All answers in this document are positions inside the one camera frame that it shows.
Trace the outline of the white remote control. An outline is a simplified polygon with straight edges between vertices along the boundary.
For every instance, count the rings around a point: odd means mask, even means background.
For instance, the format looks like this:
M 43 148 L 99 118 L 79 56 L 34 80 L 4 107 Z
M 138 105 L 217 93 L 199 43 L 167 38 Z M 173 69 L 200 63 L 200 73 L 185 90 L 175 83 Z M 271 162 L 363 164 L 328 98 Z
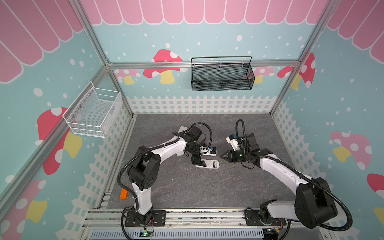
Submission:
M 218 169 L 220 166 L 219 162 L 216 160 L 201 160 L 197 163 L 197 168 L 203 168 L 203 169 Z
M 178 133 L 182 133 L 182 132 L 186 131 L 187 129 L 188 129 L 188 127 L 180 126 Z

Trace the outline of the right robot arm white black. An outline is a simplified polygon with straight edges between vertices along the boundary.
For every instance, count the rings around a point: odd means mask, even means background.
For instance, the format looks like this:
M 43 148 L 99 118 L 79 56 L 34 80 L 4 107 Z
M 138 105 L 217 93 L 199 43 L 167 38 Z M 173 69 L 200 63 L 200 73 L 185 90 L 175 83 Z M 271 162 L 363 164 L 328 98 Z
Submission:
M 261 149 L 254 134 L 247 134 L 244 120 L 235 125 L 236 133 L 227 137 L 231 150 L 221 159 L 246 169 L 264 170 L 294 194 L 294 201 L 269 200 L 260 205 L 258 218 L 263 225 L 284 219 L 287 223 L 299 222 L 308 229 L 321 227 L 334 232 L 344 232 L 353 226 L 353 216 L 347 206 L 337 198 L 323 178 L 307 176 L 279 159 L 272 151 Z

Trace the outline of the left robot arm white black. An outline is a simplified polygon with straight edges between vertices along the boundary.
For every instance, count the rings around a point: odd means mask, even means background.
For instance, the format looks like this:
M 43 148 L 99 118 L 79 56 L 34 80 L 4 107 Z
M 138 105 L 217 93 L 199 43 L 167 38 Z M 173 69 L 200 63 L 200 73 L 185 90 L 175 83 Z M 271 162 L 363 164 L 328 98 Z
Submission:
M 168 158 L 187 154 L 197 168 L 218 169 L 216 160 L 204 160 L 203 156 L 216 156 L 212 146 L 213 132 L 205 123 L 193 123 L 180 132 L 174 132 L 173 138 L 160 145 L 147 148 L 141 146 L 134 157 L 119 171 L 117 184 L 134 198 L 134 213 L 148 219 L 153 212 L 151 188 L 157 180 L 160 165 Z

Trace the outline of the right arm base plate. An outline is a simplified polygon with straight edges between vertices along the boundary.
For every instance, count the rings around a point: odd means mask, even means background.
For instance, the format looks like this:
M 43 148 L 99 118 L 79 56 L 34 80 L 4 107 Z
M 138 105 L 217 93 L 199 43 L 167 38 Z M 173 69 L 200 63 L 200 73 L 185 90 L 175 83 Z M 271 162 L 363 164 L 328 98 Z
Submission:
M 246 208 L 244 216 L 247 226 L 285 226 L 286 221 L 274 219 L 265 209 Z

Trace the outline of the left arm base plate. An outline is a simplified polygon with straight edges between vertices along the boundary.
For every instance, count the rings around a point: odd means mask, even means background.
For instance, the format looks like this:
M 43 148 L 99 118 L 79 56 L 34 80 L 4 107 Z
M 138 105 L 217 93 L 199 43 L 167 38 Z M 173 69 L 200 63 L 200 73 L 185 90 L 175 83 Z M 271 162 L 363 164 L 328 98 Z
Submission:
M 166 211 L 150 210 L 145 215 L 135 211 L 128 211 L 124 220 L 125 227 L 164 227 L 166 221 Z

